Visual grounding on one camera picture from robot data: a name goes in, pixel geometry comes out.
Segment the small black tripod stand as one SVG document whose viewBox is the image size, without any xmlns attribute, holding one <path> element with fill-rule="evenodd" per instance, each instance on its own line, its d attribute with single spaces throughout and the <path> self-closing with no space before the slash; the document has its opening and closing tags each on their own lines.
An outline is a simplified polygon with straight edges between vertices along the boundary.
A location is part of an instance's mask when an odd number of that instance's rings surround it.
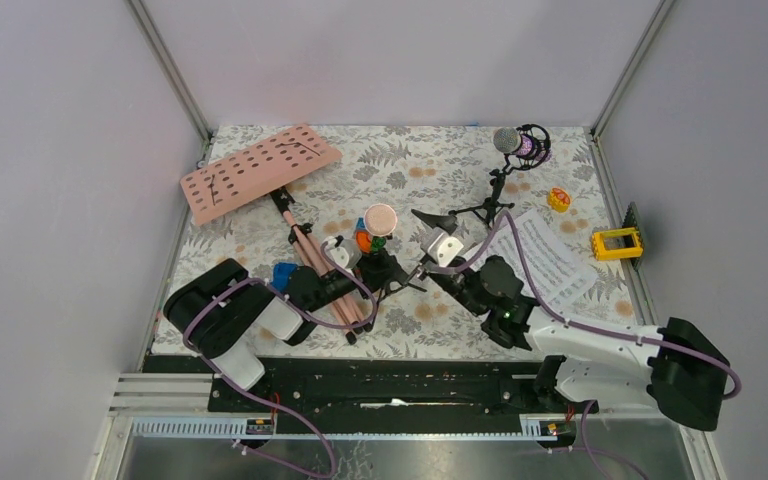
<svg viewBox="0 0 768 480">
<path fill-rule="evenodd" d="M 398 262 L 397 257 L 387 251 L 386 243 L 389 239 L 391 236 L 373 236 L 369 249 L 362 253 L 356 264 L 355 273 L 376 295 L 378 302 L 406 288 L 425 293 L 425 288 L 412 282 L 417 275 L 417 270 L 408 273 Z"/>
</svg>

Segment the pink microphone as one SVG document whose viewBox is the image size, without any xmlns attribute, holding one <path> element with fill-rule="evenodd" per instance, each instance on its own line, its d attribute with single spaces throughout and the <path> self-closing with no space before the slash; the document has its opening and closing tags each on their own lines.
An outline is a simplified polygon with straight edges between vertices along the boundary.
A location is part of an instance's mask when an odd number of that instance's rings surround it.
<svg viewBox="0 0 768 480">
<path fill-rule="evenodd" d="M 398 226 L 396 211 L 388 204 L 377 203 L 369 206 L 363 215 L 366 231 L 373 237 L 386 238 Z"/>
</svg>

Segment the sheet music page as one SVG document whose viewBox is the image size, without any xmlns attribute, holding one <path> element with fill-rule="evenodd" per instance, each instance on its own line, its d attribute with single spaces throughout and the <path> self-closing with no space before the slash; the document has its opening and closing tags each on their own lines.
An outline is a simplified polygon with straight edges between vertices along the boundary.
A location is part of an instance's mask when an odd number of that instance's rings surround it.
<svg viewBox="0 0 768 480">
<path fill-rule="evenodd" d="M 504 220 L 501 224 L 488 249 L 472 268 L 478 271 L 489 256 L 501 256 L 523 281 L 522 293 L 532 296 L 510 225 Z M 597 273 L 559 239 L 536 210 L 523 213 L 514 224 L 539 293 L 553 309 L 563 313 L 595 285 Z"/>
</svg>

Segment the purple glitter microphone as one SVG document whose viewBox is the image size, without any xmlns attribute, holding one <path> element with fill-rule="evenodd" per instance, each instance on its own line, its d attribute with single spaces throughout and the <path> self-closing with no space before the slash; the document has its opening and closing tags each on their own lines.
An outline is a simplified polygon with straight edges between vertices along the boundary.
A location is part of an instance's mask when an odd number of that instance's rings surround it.
<svg viewBox="0 0 768 480">
<path fill-rule="evenodd" d="M 547 154 L 551 148 L 548 132 L 537 125 L 498 128 L 494 131 L 492 140 L 497 151 L 521 160 L 536 160 Z"/>
</svg>

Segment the pink music stand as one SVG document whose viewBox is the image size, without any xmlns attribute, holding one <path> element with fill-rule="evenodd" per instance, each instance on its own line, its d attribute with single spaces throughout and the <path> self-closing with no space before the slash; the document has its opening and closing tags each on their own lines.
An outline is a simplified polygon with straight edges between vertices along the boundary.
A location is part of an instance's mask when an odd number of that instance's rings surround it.
<svg viewBox="0 0 768 480">
<path fill-rule="evenodd" d="M 332 127 L 224 126 L 205 166 L 179 181 L 191 209 L 170 290 L 176 292 L 224 260 L 269 278 L 274 263 L 298 250 L 271 192 L 311 194 L 337 177 L 343 142 Z"/>
</svg>

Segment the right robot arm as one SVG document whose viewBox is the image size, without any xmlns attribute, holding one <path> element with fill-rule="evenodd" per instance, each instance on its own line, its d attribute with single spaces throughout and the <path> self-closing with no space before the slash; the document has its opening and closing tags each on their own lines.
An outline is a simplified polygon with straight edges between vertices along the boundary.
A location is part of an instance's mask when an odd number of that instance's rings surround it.
<svg viewBox="0 0 768 480">
<path fill-rule="evenodd" d="M 672 317 L 658 326 L 620 326 L 565 318 L 541 297 L 521 236 L 511 229 L 517 258 L 471 257 L 455 238 L 457 220 L 414 210 L 431 227 L 421 271 L 458 304 L 482 317 L 482 331 L 503 348 L 543 357 L 535 402 L 557 412 L 569 402 L 655 408 L 685 427 L 717 429 L 722 404 L 742 384 L 729 360 L 692 322 Z"/>
</svg>

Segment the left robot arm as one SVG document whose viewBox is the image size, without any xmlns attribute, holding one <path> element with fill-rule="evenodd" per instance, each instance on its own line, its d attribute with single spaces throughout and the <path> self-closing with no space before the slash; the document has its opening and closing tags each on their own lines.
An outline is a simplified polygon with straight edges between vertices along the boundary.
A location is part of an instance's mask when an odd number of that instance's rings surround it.
<svg viewBox="0 0 768 480">
<path fill-rule="evenodd" d="M 251 326 L 291 346 L 318 326 L 353 334 L 372 320 L 330 324 L 313 314 L 354 291 L 370 298 L 406 281 L 407 273 L 387 253 L 365 255 L 323 274 L 309 266 L 279 263 L 270 282 L 250 276 L 239 262 L 228 259 L 172 293 L 162 315 L 182 334 L 187 348 L 229 381 L 232 398 L 245 410 L 256 411 L 269 401 L 271 387 L 262 378 L 263 363 L 243 339 Z"/>
</svg>

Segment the green toy brick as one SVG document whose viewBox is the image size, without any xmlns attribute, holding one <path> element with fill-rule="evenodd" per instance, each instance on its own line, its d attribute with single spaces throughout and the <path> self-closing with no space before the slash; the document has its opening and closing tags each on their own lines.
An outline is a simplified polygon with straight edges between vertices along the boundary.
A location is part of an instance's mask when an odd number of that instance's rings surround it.
<svg viewBox="0 0 768 480">
<path fill-rule="evenodd" d="M 370 245 L 370 252 L 377 253 L 381 251 L 385 247 L 386 242 L 387 240 L 384 237 L 373 237 Z"/>
</svg>

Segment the floral patterned table mat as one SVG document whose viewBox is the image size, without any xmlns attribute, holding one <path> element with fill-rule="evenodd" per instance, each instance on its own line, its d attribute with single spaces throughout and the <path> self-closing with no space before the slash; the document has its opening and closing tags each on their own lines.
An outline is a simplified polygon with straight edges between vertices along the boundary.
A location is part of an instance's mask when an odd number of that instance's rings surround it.
<svg viewBox="0 0 768 480">
<path fill-rule="evenodd" d="M 291 211 L 312 225 L 318 239 L 350 234 L 357 219 L 375 203 L 394 208 L 399 223 L 387 247 L 406 267 L 420 254 L 424 225 L 412 209 L 433 214 L 467 208 L 490 194 L 489 173 L 503 165 L 492 144 L 489 127 L 324 126 L 337 131 L 343 156 L 337 177 L 316 182 L 311 194 L 290 193 Z M 555 234 L 597 273 L 581 298 L 565 309 L 568 315 L 602 319 L 621 325 L 638 322 L 626 273 L 619 262 L 599 262 L 590 237 L 611 225 L 589 137 L 581 127 L 553 127 L 551 159 L 535 170 L 516 172 L 502 198 L 517 213 L 534 209 Z M 567 212 L 547 203 L 558 187 L 571 197 Z M 481 241 L 483 224 L 470 213 L 460 214 L 459 232 L 467 245 Z M 529 353 L 504 349 L 481 331 L 479 320 L 433 283 L 426 292 L 406 289 L 380 307 L 374 328 L 349 343 L 337 331 L 319 327 L 300 345 L 291 347 L 259 326 L 246 339 L 260 357 L 392 358 L 454 360 L 525 360 Z"/>
</svg>

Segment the orange curved toy piece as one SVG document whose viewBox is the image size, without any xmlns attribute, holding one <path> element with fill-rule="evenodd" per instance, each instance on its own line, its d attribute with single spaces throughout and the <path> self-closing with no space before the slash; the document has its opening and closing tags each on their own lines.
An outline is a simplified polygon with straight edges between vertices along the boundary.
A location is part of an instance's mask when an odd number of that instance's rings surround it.
<svg viewBox="0 0 768 480">
<path fill-rule="evenodd" d="M 372 252 L 373 236 L 365 229 L 358 229 L 355 231 L 355 242 L 363 254 Z"/>
</svg>

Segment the black microphone tripod stand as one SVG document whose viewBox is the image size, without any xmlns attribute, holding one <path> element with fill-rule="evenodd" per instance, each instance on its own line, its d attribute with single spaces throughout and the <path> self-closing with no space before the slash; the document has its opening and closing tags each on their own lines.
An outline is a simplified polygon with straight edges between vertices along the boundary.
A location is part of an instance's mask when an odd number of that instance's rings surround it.
<svg viewBox="0 0 768 480">
<path fill-rule="evenodd" d="M 518 127 L 522 127 L 525 125 L 531 126 L 531 125 L 537 125 L 537 124 L 523 124 Z M 538 158 L 536 160 L 521 160 L 513 155 L 504 155 L 500 152 L 503 155 L 504 166 L 501 167 L 500 169 L 494 169 L 489 173 L 491 177 L 491 180 L 489 181 L 489 184 L 491 186 L 491 194 L 488 197 L 486 197 L 479 205 L 457 209 L 457 210 L 450 210 L 448 214 L 457 216 L 463 213 L 473 213 L 485 226 L 492 227 L 497 214 L 502 209 L 510 209 L 515 206 L 514 203 L 503 203 L 501 201 L 501 195 L 504 190 L 504 187 L 506 186 L 507 178 L 514 172 L 526 172 L 542 166 L 544 163 L 546 163 L 550 159 L 551 149 L 552 149 L 552 140 L 551 140 L 550 151 L 547 154 L 545 154 L 543 157 Z"/>
</svg>

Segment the blue toy car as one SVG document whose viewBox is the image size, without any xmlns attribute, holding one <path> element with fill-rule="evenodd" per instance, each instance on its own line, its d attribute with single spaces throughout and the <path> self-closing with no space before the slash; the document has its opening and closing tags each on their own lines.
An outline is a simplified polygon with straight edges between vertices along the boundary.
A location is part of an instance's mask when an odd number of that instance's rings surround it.
<svg viewBox="0 0 768 480">
<path fill-rule="evenodd" d="M 272 279 L 270 284 L 279 292 L 284 292 L 289 283 L 290 276 L 295 272 L 297 268 L 298 265 L 295 263 L 276 263 L 272 269 Z"/>
</svg>

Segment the yellow flower toy block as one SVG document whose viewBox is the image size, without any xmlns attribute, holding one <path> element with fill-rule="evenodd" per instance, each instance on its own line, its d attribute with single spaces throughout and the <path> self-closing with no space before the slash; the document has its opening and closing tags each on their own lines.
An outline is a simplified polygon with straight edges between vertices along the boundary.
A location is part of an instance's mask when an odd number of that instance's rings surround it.
<svg viewBox="0 0 768 480">
<path fill-rule="evenodd" d="M 548 191 L 547 203 L 555 212 L 564 213 L 570 208 L 571 197 L 562 188 L 553 187 Z"/>
</svg>

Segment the dark green baseplate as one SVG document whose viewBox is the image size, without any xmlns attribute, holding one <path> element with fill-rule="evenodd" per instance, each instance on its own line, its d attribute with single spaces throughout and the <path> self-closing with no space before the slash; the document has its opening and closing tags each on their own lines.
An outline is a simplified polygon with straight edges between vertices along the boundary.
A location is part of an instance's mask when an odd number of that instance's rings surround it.
<svg viewBox="0 0 768 480">
<path fill-rule="evenodd" d="M 634 201 L 630 202 L 624 219 L 624 228 L 632 228 L 634 232 L 631 234 L 631 245 L 643 250 L 646 245 L 646 239 L 644 235 L 643 227 L 640 225 L 639 211 Z M 634 271 L 638 271 L 642 264 L 643 253 L 640 253 L 637 257 L 630 258 L 630 264 Z"/>
</svg>

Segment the yellow window frame brick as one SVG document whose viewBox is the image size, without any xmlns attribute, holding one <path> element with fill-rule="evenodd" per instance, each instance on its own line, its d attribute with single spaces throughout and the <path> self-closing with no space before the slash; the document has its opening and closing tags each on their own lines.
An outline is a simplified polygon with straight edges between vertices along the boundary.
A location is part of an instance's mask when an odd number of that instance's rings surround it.
<svg viewBox="0 0 768 480">
<path fill-rule="evenodd" d="M 632 228 L 596 231 L 591 236 L 591 248 L 598 261 L 624 260 L 644 252 L 631 245 Z"/>
</svg>

